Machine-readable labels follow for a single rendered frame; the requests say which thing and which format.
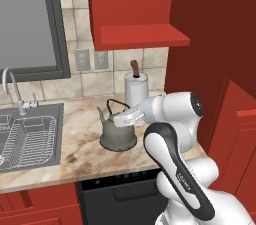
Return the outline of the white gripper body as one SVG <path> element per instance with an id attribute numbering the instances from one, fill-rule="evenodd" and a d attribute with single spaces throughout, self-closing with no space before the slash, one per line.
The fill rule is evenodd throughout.
<path id="1" fill-rule="evenodd" d="M 113 121 L 116 127 L 139 127 L 145 124 L 144 116 L 142 105 L 138 104 L 116 115 Z"/>

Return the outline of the grey-green kettle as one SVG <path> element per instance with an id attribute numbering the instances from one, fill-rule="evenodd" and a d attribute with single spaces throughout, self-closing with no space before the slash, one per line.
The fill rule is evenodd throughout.
<path id="1" fill-rule="evenodd" d="M 108 119 L 104 118 L 101 108 L 97 108 L 102 123 L 102 135 L 100 136 L 100 144 L 103 148 L 114 152 L 130 150 L 137 144 L 135 128 L 133 126 L 116 127 L 113 118 L 119 113 L 112 113 L 109 102 L 110 99 L 108 99 L 106 102 L 106 106 L 109 112 Z"/>

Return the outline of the grey steel sink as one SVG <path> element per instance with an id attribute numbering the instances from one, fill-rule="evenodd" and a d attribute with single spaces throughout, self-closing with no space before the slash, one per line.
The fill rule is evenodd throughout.
<path id="1" fill-rule="evenodd" d="M 25 169 L 34 169 L 60 164 L 61 145 L 62 145 L 62 126 L 63 126 L 64 104 L 57 103 L 51 105 L 42 105 L 38 108 L 29 109 L 27 114 L 22 116 L 17 108 L 0 109 L 0 156 L 3 152 L 7 137 L 10 133 L 15 119 L 31 118 L 39 116 L 52 116 L 56 119 L 55 153 L 53 157 L 45 164 L 32 166 L 28 168 L 17 168 L 11 170 L 0 170 L 0 173 L 21 171 Z"/>

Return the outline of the tall red cabinet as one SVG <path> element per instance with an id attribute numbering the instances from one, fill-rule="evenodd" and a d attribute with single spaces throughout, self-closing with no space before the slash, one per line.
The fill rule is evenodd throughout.
<path id="1" fill-rule="evenodd" d="M 208 150 L 228 82 L 256 97 L 256 0 L 172 0 L 170 22 L 190 45 L 169 49 L 165 91 L 199 96 L 198 141 Z"/>

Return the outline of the red base cabinet door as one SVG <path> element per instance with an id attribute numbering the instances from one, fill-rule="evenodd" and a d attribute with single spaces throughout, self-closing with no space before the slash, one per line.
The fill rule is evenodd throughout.
<path id="1" fill-rule="evenodd" d="M 78 204 L 0 218 L 0 225 L 84 225 Z"/>

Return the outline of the white paper towel roll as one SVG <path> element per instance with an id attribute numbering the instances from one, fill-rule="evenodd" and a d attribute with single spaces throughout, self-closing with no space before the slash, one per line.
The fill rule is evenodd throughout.
<path id="1" fill-rule="evenodd" d="M 149 97 L 148 76 L 141 72 L 135 77 L 132 72 L 127 73 L 125 79 L 125 103 L 133 107 Z"/>

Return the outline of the brown wooden towel holder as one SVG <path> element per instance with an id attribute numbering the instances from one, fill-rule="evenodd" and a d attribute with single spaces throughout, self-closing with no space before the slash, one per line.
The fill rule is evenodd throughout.
<path id="1" fill-rule="evenodd" d="M 131 65 L 132 70 L 133 70 L 133 77 L 134 78 L 139 78 L 140 74 L 139 74 L 139 66 L 138 66 L 137 60 L 131 60 L 130 65 Z"/>

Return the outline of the black dishwasher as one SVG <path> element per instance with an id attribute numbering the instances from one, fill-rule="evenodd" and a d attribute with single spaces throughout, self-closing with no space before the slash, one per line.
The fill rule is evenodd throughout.
<path id="1" fill-rule="evenodd" d="M 156 188 L 159 169 L 119 174 L 77 183 L 84 225 L 154 225 L 167 199 L 156 196 L 117 202 L 117 188 Z"/>

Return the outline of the silver tap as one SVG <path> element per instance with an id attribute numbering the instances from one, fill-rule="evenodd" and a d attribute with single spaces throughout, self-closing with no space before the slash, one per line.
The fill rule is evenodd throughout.
<path id="1" fill-rule="evenodd" d="M 39 106 L 39 103 L 36 99 L 36 95 L 33 95 L 34 100 L 32 102 L 25 102 L 21 98 L 21 94 L 20 94 L 16 79 L 15 79 L 14 73 L 9 68 L 6 68 L 2 74 L 2 85 L 3 85 L 4 93 L 6 95 L 9 94 L 9 89 L 7 86 L 7 75 L 10 75 L 12 85 L 13 85 L 14 91 L 16 93 L 19 114 L 24 116 L 27 114 L 28 109 L 37 108 Z"/>

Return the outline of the red drawer front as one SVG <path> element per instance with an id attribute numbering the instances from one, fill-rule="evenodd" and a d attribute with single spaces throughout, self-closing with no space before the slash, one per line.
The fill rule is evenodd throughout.
<path id="1" fill-rule="evenodd" d="M 78 203 L 74 183 L 0 194 L 0 214 L 25 209 L 45 210 Z"/>

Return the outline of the grey framed window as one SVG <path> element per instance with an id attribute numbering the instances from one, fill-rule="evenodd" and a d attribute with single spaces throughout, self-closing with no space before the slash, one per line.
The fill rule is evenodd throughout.
<path id="1" fill-rule="evenodd" d="M 0 82 L 71 76 L 60 0 L 0 0 Z"/>

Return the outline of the grey wall socket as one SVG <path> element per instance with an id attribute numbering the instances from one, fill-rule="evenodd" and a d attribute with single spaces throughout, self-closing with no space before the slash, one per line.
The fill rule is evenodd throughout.
<path id="1" fill-rule="evenodd" d="M 88 49 L 76 49 L 75 61 L 77 71 L 88 71 L 90 69 L 90 53 Z"/>
<path id="2" fill-rule="evenodd" d="M 108 52 L 107 51 L 95 51 L 94 52 L 95 69 L 107 69 L 108 64 Z"/>

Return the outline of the red open wall shelf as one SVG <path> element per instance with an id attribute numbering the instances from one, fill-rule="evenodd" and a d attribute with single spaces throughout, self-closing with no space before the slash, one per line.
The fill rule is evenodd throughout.
<path id="1" fill-rule="evenodd" d="M 89 0 L 97 51 L 185 47 L 190 38 L 170 24 L 172 0 Z"/>

